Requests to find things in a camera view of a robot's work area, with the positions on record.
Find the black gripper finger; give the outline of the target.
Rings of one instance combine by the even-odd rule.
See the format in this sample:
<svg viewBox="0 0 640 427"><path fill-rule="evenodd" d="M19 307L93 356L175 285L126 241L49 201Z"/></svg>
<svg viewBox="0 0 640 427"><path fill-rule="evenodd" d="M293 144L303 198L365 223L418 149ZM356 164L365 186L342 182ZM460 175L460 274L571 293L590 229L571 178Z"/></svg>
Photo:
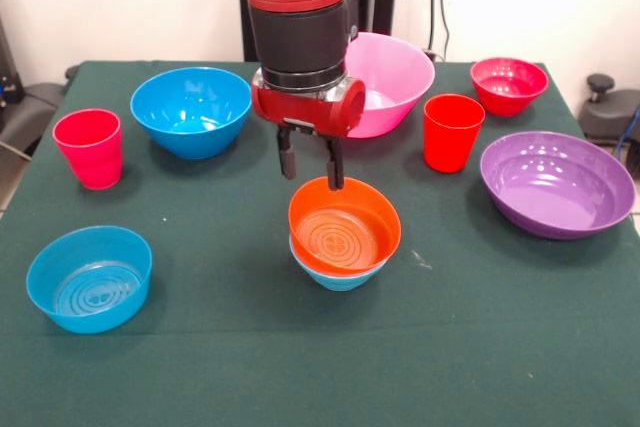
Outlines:
<svg viewBox="0 0 640 427"><path fill-rule="evenodd" d="M282 175L292 180L296 177L295 153L290 139L291 129L286 126L279 126L277 131L277 144L279 162Z"/></svg>
<svg viewBox="0 0 640 427"><path fill-rule="evenodd" d="M327 162L328 186L332 191L344 188L344 169L342 145L339 138L325 138L325 144L329 152Z"/></svg>

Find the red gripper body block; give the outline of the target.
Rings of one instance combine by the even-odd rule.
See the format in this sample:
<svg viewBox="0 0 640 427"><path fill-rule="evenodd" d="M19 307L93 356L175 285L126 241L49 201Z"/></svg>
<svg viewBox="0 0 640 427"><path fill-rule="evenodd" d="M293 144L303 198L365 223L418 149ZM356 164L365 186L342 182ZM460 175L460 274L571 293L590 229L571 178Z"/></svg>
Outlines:
<svg viewBox="0 0 640 427"><path fill-rule="evenodd" d="M261 69L252 77L251 94L263 120L339 138L359 124L366 101L366 87L359 79L345 77L329 89L292 93L271 88Z"/></svg>

